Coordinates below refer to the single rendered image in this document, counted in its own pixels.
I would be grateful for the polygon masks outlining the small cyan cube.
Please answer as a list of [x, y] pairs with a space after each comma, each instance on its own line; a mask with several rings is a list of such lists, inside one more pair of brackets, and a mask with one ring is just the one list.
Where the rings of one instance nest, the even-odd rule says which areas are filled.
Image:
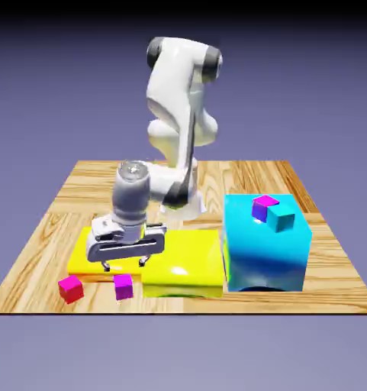
[[292, 229], [295, 222], [295, 213], [293, 209], [284, 204], [279, 203], [268, 207], [267, 225], [276, 233]]

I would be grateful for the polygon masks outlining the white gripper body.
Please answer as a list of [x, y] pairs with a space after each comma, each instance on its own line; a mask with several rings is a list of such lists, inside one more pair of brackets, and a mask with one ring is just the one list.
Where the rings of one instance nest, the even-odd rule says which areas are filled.
[[112, 234], [96, 239], [92, 232], [86, 240], [86, 257], [90, 262], [106, 262], [128, 257], [144, 257], [160, 254], [165, 248], [167, 227], [163, 224], [147, 225], [143, 237], [135, 243], [125, 244], [121, 239], [113, 238]]

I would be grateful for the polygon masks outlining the small magenta cube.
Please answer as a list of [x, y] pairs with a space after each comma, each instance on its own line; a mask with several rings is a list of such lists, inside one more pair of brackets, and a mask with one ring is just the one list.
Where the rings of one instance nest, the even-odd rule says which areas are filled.
[[133, 280], [130, 274], [114, 275], [113, 281], [117, 301], [134, 297]]

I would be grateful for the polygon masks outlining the small purple cube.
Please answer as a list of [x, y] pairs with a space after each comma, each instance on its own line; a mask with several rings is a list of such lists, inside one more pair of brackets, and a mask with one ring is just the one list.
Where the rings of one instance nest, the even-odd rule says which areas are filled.
[[270, 206], [278, 205], [279, 200], [270, 195], [256, 197], [252, 203], [252, 216], [261, 222], [267, 221], [268, 209]]

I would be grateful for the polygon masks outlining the small red cube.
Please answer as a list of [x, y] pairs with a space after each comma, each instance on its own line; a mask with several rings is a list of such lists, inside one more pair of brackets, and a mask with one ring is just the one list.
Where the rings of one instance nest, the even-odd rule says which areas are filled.
[[68, 276], [58, 282], [60, 296], [66, 304], [71, 304], [84, 296], [81, 280], [75, 276]]

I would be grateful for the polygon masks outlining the large cyan box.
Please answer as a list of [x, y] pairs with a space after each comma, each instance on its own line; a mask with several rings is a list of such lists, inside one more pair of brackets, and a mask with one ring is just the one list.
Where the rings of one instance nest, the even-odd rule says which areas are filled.
[[223, 257], [227, 288], [247, 290], [303, 290], [312, 231], [291, 194], [271, 197], [289, 207], [295, 218], [284, 230], [252, 215], [258, 194], [224, 196]]

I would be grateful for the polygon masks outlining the large flat yellow box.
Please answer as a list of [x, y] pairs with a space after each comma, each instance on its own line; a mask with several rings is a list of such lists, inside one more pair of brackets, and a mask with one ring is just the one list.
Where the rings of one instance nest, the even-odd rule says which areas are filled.
[[110, 270], [106, 272], [99, 262], [89, 262], [85, 254], [86, 240], [91, 228], [85, 226], [79, 235], [73, 252], [67, 263], [67, 273], [76, 275], [83, 282], [112, 282], [113, 276], [130, 274], [138, 278], [142, 268], [139, 267], [139, 258], [125, 258], [110, 260]]

